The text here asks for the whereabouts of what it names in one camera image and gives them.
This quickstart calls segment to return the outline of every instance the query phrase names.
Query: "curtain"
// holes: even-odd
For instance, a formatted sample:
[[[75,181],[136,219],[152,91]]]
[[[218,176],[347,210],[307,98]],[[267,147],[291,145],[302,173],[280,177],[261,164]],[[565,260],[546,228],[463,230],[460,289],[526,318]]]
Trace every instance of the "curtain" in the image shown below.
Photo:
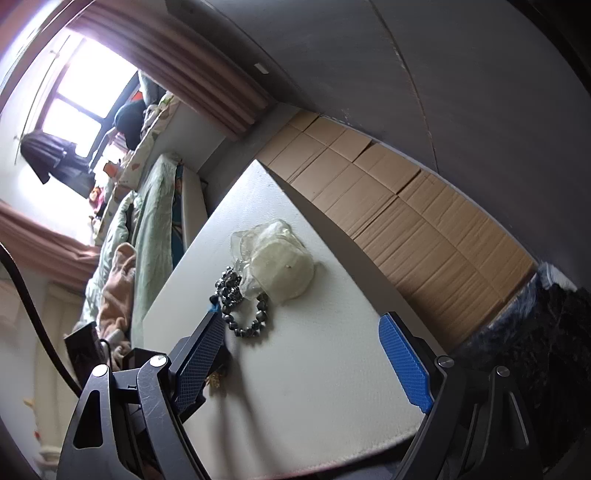
[[[186,25],[131,0],[96,0],[68,27],[146,72],[233,140],[271,101],[254,80]]]
[[[98,247],[49,230],[1,200],[0,242],[19,268],[34,270],[76,291],[84,291],[99,262]]]

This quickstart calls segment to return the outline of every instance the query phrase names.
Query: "blue gripper pad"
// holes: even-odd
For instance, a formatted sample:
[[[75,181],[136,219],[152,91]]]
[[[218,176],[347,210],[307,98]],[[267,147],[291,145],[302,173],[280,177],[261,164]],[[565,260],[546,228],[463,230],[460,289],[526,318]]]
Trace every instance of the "blue gripper pad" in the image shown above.
[[[380,318],[378,332],[379,341],[409,402],[428,413],[433,406],[429,375],[389,313]]]
[[[223,322],[221,315],[214,318],[205,335],[180,371],[177,377],[178,396],[176,399],[179,414],[195,403],[197,396],[200,394],[207,373],[222,346],[226,332],[225,327],[226,324]]]

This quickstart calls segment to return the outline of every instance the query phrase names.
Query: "window frame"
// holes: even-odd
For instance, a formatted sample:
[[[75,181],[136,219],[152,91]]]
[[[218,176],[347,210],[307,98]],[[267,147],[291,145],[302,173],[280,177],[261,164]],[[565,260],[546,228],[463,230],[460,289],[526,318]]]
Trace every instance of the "window frame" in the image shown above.
[[[109,113],[107,114],[107,116],[105,118],[102,118],[100,115],[97,115],[96,113],[93,113],[90,110],[87,110],[83,106],[70,100],[69,98],[65,97],[61,93],[58,93],[60,83],[63,80],[63,78],[65,77],[65,75],[68,71],[68,68],[70,67],[70,65],[72,63],[72,60],[76,56],[76,53],[78,53],[78,51],[80,51],[80,49],[84,46],[84,44],[86,42],[87,42],[87,40],[85,38],[82,38],[82,40],[80,40],[80,43],[76,46],[76,48],[74,49],[74,51],[70,55],[70,58],[68,59],[68,61],[63,66],[60,73],[58,74],[56,81],[51,86],[49,94],[47,95],[47,99],[45,100],[43,107],[41,108],[41,112],[39,114],[39,118],[37,119],[35,129],[43,130],[43,123],[46,120],[47,113],[49,112],[49,109],[51,108],[51,104],[53,103],[54,100],[61,100],[62,102],[74,107],[80,113],[83,113],[84,115],[92,118],[95,122],[100,124],[100,130],[99,130],[98,134],[96,135],[95,140],[92,142],[92,146],[88,152],[88,155],[85,157],[85,160],[87,160],[89,163],[89,166],[91,166],[90,165],[91,162],[96,163],[96,162],[93,162],[93,155],[96,152],[96,150],[99,148],[100,141],[102,140],[102,138],[113,127],[113,123],[115,122],[115,115],[116,115],[117,111],[119,110],[119,108],[124,106],[124,104],[126,104],[128,101],[130,101],[134,97],[134,95],[139,91],[139,77],[136,74],[130,78],[129,82],[123,88],[121,94],[117,97],[117,100],[115,101],[115,103],[113,104],[113,107],[111,107],[111,109],[109,110]]]

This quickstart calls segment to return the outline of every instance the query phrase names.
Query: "grey pearl bracelet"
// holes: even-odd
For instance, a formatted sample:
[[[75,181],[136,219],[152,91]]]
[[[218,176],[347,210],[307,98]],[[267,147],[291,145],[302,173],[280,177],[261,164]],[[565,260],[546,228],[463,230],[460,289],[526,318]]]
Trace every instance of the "grey pearl bracelet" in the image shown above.
[[[209,297],[209,301],[214,305],[218,305],[218,302],[221,302],[222,318],[228,324],[228,328],[234,331],[234,335],[237,337],[258,337],[261,334],[261,330],[266,327],[265,322],[267,321],[269,298],[266,293],[261,293],[256,297],[257,312],[255,320],[253,320],[250,327],[246,329],[240,328],[232,316],[232,309],[244,300],[239,288],[241,280],[242,277],[232,267],[226,267],[222,278],[216,282],[216,292]]]

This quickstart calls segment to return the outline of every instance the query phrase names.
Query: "window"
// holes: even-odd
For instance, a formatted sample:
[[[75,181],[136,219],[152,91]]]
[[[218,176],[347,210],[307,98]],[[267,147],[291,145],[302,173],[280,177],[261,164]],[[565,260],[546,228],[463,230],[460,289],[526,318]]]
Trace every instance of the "window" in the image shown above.
[[[74,142],[76,154],[90,159],[113,126],[117,109],[138,85],[131,63],[84,38],[56,81],[38,127]]]

